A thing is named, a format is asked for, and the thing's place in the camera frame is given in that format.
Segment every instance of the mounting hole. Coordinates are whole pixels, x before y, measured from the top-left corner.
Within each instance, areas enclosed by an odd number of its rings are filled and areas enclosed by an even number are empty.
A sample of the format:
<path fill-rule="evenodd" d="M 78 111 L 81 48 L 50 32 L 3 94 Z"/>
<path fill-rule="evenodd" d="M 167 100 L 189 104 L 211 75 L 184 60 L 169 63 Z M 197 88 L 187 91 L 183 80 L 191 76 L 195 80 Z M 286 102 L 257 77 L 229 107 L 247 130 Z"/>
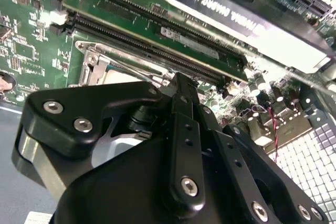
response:
<path fill-rule="evenodd" d="M 191 131 L 193 129 L 189 124 L 186 124 L 184 127 L 189 131 Z"/>
<path fill-rule="evenodd" d="M 186 145 L 193 146 L 193 142 L 190 139 L 185 140 Z"/>
<path fill-rule="evenodd" d="M 238 167 L 242 167 L 243 165 L 241 164 L 241 162 L 239 162 L 238 160 L 235 160 L 235 164 L 236 164 L 236 166 L 238 166 Z"/>

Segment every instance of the cable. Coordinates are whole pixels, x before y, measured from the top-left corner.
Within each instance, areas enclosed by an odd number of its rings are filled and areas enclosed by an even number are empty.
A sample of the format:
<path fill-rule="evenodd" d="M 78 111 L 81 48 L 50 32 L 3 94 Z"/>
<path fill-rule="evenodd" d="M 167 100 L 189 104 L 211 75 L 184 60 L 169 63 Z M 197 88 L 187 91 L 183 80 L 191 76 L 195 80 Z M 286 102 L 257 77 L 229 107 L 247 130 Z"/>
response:
<path fill-rule="evenodd" d="M 272 123 L 273 123 L 273 130 L 274 130 L 274 145 L 275 145 L 275 158 L 274 162 L 277 162 L 278 159 L 278 132 L 277 132 L 277 121 L 275 120 L 275 116 L 273 115 L 272 108 L 268 108 L 268 112 L 270 117 L 272 118 Z"/>

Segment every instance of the surface mount component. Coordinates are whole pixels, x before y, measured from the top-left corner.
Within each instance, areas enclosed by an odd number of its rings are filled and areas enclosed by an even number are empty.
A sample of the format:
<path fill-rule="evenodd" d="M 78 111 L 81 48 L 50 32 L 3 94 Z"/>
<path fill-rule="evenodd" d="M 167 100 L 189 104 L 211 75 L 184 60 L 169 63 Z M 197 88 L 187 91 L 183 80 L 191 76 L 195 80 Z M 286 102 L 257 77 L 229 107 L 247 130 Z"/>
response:
<path fill-rule="evenodd" d="M 10 27 L 0 24 L 0 43 L 3 43 L 10 35 L 12 29 Z"/>

